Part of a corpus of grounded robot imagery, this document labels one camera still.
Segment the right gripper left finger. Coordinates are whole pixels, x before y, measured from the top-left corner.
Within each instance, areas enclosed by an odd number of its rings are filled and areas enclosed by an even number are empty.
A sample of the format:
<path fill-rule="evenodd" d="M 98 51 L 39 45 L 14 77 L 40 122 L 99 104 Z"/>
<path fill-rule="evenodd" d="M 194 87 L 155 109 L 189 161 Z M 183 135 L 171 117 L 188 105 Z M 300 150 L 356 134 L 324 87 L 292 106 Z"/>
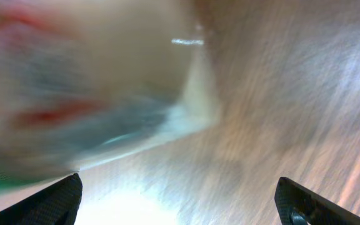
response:
<path fill-rule="evenodd" d="M 74 225 L 83 184 L 77 173 L 0 212 L 0 225 Z"/>

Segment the green lid jar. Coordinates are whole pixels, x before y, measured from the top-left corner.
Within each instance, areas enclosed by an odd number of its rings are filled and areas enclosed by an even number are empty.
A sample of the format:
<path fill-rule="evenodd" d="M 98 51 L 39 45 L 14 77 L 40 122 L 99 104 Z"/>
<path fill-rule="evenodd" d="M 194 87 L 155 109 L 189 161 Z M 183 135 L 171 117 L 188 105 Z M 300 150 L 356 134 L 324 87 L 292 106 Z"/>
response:
<path fill-rule="evenodd" d="M 0 191 L 219 119 L 191 1 L 0 1 Z"/>

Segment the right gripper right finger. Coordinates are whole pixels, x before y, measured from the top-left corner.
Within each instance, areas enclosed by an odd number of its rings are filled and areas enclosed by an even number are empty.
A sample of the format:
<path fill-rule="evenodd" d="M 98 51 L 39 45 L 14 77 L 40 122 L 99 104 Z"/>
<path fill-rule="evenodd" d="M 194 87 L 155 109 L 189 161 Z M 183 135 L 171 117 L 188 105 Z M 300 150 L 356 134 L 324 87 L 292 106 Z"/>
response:
<path fill-rule="evenodd" d="M 360 217 L 288 177 L 280 177 L 274 195 L 282 225 L 360 225 Z"/>

